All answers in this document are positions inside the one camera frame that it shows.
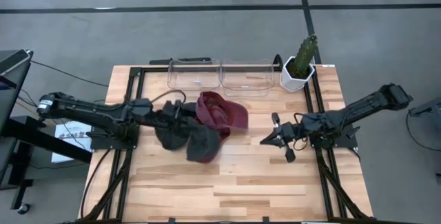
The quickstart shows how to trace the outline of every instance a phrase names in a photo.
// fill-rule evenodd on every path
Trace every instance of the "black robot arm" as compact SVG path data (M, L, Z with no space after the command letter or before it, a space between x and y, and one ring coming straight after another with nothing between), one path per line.
M287 122L281 125L277 113L273 113L275 128L260 144L284 147L287 160L292 162L295 156L294 151L288 146L289 142L307 136L318 137L321 140L336 139L342 135L345 126L381 110L401 110L412 100L401 86L391 83L341 110L304 114L302 121L297 124Z
M154 128L171 128L173 125L193 124L186 118L187 110L182 102L167 101L162 110L153 111L149 99L135 99L127 103L103 105L83 101L62 92L54 92L40 98L37 112L44 119L67 118L102 129L110 138L124 140L130 128L146 125Z

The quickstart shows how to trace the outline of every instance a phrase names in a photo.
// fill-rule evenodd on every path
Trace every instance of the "plastic bin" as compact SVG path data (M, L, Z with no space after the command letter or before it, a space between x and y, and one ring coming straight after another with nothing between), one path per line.
M272 60L233 61L223 60L221 84L227 96L266 96L274 87Z
M208 91L221 85L221 64L210 61L173 60L168 68L167 85L171 89Z

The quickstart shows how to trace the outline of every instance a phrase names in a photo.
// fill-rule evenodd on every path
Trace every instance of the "succulent plant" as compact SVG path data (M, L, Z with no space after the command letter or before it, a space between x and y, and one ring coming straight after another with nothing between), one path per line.
M308 77L309 63L317 51L317 36L309 35L303 40L298 49L296 58L293 62L287 64L287 70L291 77L296 79L306 79Z

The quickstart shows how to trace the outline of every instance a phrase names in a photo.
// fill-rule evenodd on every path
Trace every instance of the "white paper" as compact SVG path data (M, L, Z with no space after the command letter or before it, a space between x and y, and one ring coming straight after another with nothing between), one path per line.
M89 138L85 133L90 132L90 130L92 130L92 127L78 121L67 122L66 127L68 128L70 133L63 124L58 124L55 129L55 137L83 149L83 147L78 144L81 143L84 145L86 150L90 152L90 142L92 141L92 139ZM70 137L71 134L75 137L78 143L75 142L75 139ZM54 152L52 153L52 163L60 163L71 160L73 159Z

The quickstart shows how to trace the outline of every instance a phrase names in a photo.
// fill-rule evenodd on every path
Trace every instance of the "white pot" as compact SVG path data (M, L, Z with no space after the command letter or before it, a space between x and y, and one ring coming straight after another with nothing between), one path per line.
M280 86L284 88L288 92L295 92L296 90L302 89L306 82L311 78L312 74L316 71L314 66L309 64L309 75L306 79L295 79L292 78L291 75L289 75L289 72L287 70L287 64L292 60L295 59L294 56L291 56L288 61L283 65L282 73L280 74Z

